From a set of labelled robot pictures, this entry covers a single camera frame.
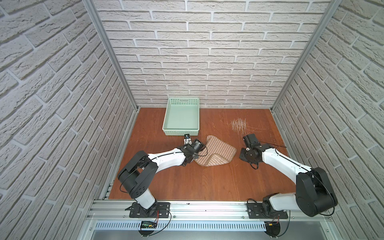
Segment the striped brown square dishcloth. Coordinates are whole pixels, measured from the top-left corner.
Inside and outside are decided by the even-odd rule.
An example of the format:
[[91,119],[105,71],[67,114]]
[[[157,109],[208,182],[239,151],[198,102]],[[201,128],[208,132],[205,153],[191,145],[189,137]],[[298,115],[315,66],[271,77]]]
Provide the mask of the striped brown square dishcloth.
[[219,138],[208,135],[206,138],[207,154],[201,154],[195,162],[203,167],[219,166],[229,164],[237,153],[237,149]]

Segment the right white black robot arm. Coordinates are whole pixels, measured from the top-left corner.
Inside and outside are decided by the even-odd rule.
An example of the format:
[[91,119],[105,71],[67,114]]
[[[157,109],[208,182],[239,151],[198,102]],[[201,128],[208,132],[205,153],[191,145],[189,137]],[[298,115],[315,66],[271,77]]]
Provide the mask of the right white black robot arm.
[[309,217],[322,215],[328,210],[334,214],[338,199],[326,171],[320,167],[303,165],[279,152],[272,145],[262,144],[254,134],[243,137],[240,159],[259,169],[259,163],[274,167],[288,177],[296,186],[290,194],[272,194],[263,198],[261,213],[273,218],[283,211],[301,211]]

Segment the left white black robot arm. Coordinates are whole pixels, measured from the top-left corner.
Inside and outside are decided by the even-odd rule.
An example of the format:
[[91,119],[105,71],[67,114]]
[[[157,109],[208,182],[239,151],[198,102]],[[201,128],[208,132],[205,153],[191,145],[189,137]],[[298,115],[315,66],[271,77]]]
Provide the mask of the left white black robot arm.
[[159,154],[137,152],[118,173],[118,180],[125,192],[144,210],[149,210],[157,202],[149,190],[156,173],[177,166],[186,166],[193,160],[203,157],[200,154],[206,145],[199,140]]

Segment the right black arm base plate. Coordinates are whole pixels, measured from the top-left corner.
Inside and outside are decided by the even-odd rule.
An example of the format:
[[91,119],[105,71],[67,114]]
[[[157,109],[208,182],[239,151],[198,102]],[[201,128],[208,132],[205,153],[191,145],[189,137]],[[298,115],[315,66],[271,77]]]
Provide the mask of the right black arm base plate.
[[274,210],[267,202],[246,203],[247,213],[250,219],[288,219],[288,213],[285,211]]

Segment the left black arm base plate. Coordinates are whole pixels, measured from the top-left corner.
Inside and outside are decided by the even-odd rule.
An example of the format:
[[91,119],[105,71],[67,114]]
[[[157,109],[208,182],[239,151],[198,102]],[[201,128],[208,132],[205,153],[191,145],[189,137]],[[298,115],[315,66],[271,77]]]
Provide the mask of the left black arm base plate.
[[130,218],[160,218],[167,219],[170,215],[170,206],[169,202],[155,202],[149,209],[144,209],[138,203],[132,203],[126,211],[130,211]]

